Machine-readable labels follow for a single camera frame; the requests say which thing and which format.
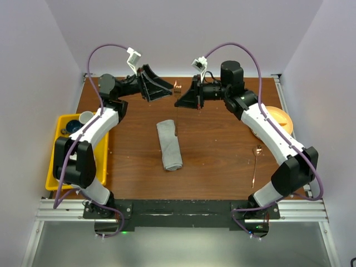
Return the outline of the grey cloth napkin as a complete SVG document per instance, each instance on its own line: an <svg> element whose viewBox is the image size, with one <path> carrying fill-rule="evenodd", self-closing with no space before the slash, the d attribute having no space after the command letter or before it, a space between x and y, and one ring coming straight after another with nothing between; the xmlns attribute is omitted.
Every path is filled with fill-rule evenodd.
<svg viewBox="0 0 356 267"><path fill-rule="evenodd" d="M174 120L165 120L156 124L162 153L162 163L166 171L176 171L182 168L183 161L180 146L175 135Z"/></svg>

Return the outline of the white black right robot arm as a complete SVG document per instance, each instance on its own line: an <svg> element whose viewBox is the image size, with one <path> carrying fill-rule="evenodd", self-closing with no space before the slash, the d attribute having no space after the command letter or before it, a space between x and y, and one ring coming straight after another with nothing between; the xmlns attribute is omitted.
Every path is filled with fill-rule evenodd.
<svg viewBox="0 0 356 267"><path fill-rule="evenodd" d="M246 206L239 208L239 212L259 219L278 201L320 179L316 172L317 150L297 142L268 113L260 97L245 88L244 70L239 62L223 62L220 80L210 83L204 81L207 69L205 57L193 60L192 66L199 74L192 78L191 87L176 101L175 107L201 109L207 100L224 101L227 110L262 140L279 165L271 181L251 194Z"/></svg>

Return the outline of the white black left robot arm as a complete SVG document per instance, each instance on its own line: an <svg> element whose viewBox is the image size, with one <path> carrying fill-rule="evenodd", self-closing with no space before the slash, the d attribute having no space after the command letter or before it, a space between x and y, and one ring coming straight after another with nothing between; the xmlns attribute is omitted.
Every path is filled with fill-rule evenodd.
<svg viewBox="0 0 356 267"><path fill-rule="evenodd" d="M128 103L124 96L141 94L148 102L172 95L173 85L157 76L149 65L143 65L132 76L119 80L111 74L98 79L102 105L94 116L69 137L58 137L54 145L53 176L71 185L89 199L89 208L102 218L119 217L115 212L113 193L96 177L94 150L104 136L125 117Z"/></svg>

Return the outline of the grey ceramic mug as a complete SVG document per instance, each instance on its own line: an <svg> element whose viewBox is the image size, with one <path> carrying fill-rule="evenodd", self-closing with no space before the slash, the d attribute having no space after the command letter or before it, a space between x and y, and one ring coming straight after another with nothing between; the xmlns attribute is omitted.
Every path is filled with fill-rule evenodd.
<svg viewBox="0 0 356 267"><path fill-rule="evenodd" d="M85 111L80 114L78 120L81 124L85 125L89 122L91 118L93 118L94 114L91 111Z"/></svg>

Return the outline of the yellow plastic tray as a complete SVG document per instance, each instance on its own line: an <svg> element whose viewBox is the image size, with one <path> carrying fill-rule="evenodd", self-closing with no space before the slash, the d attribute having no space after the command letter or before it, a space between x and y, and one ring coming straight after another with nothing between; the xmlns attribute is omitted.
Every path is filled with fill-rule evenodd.
<svg viewBox="0 0 356 267"><path fill-rule="evenodd" d="M71 120L78 120L79 116L80 116L79 113L62 115L57 120L56 130L55 130L55 135L54 135L53 145L52 145L51 159L48 167L46 184L45 184L45 189L47 191L56 191L59 185L59 182L53 176L55 141L57 140L58 137L68 137L68 135L63 135L61 133L61 130L65 129L66 125ZM96 161L96 177L98 178L98 180L103 186L105 186L107 183L108 143L109 143L109 133L107 133L101 139L101 141L97 144L96 148L94 149L94 156Z"/></svg>

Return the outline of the copper metal spoon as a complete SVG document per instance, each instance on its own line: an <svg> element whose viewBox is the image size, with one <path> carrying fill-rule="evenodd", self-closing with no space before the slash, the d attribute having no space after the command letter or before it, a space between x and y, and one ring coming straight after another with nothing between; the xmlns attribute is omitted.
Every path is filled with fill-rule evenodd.
<svg viewBox="0 0 356 267"><path fill-rule="evenodd" d="M253 178L251 181L252 188L254 188L254 186L255 186L255 175L256 175L256 166L257 166L258 156L260 156L262 154L262 151L263 151L262 145L257 145L256 147L253 148L253 154L255 157L255 161L254 161Z"/></svg>

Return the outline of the dark blue ceramic cup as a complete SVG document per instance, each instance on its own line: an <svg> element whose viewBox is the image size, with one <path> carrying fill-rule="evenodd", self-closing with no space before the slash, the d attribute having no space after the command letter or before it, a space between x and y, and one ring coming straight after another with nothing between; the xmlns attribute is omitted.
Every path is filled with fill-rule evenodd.
<svg viewBox="0 0 356 267"><path fill-rule="evenodd" d="M78 131L82 127L79 120L71 120L66 124L66 127L61 129L61 134L70 135Z"/></svg>

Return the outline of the orange divided plate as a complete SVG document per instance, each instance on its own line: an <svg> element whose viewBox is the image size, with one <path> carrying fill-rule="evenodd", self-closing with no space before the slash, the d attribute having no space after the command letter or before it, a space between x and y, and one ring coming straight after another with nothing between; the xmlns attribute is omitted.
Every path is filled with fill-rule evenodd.
<svg viewBox="0 0 356 267"><path fill-rule="evenodd" d="M278 107L265 106L263 103L261 105L263 111L267 114L268 117L272 117L284 129L285 132L287 132L289 135L292 135L294 128L293 122L285 111ZM251 117L257 115L255 121L261 122L264 120L264 116L261 114L258 104L254 105L253 112L249 112L249 115Z"/></svg>

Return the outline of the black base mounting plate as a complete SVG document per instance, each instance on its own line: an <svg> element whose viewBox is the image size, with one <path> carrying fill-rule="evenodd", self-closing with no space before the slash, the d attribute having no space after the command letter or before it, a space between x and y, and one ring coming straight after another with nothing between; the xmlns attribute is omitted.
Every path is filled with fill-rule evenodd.
<svg viewBox="0 0 356 267"><path fill-rule="evenodd" d="M123 231L136 228L228 228L246 227L254 234L268 233L268 223L280 219L278 205L259 211L247 200L116 200L124 217Z"/></svg>

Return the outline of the aluminium front frame rail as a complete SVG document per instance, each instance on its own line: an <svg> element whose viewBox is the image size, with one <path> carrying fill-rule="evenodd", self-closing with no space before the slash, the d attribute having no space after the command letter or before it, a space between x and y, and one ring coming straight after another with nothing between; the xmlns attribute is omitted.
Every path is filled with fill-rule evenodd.
<svg viewBox="0 0 356 267"><path fill-rule="evenodd" d="M83 200L64 200L57 208L54 201L42 199L37 210L37 221L98 221L114 222L114 218L103 218L86 208ZM230 215L233 209L246 206L244 200L119 200L118 210L125 219L134 216L152 216L167 219L169 216L222 216ZM282 200L269 208L269 221L277 222L327 222L328 216L323 201Z"/></svg>

